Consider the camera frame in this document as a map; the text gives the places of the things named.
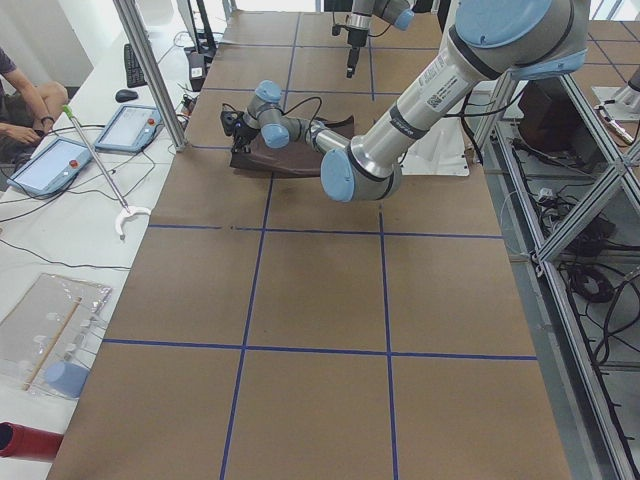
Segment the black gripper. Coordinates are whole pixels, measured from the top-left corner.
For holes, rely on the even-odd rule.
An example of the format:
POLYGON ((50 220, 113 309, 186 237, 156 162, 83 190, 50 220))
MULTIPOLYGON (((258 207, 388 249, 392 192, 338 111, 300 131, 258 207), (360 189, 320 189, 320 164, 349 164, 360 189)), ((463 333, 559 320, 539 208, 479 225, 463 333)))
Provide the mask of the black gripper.
POLYGON ((239 153, 241 149, 249 149, 256 137, 256 130, 244 122, 235 122, 233 127, 232 153, 239 153))
POLYGON ((347 43, 350 45, 346 76, 352 78, 356 72, 356 66, 354 64, 358 63, 360 49, 366 44, 366 30, 353 26, 347 26, 346 29, 348 31, 347 43))

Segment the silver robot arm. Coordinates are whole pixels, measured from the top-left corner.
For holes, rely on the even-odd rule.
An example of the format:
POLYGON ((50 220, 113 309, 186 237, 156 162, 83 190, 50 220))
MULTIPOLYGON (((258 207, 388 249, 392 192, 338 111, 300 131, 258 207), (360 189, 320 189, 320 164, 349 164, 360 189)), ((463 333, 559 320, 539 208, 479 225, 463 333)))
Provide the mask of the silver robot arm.
POLYGON ((335 201, 380 200, 399 187, 401 154, 482 81, 508 72, 538 80, 578 70, 585 61, 587 1, 461 1, 444 47, 381 118, 347 139, 319 120, 289 118, 281 88, 262 81, 243 111, 224 111, 221 123, 236 151, 256 136, 272 148, 304 141, 322 153, 320 178, 335 201))
POLYGON ((354 0, 344 24, 336 24, 333 33, 347 31, 350 47, 346 62, 346 77, 356 73, 360 50, 370 36, 372 19, 377 17, 396 29, 406 31, 414 18, 414 1, 402 0, 354 0))

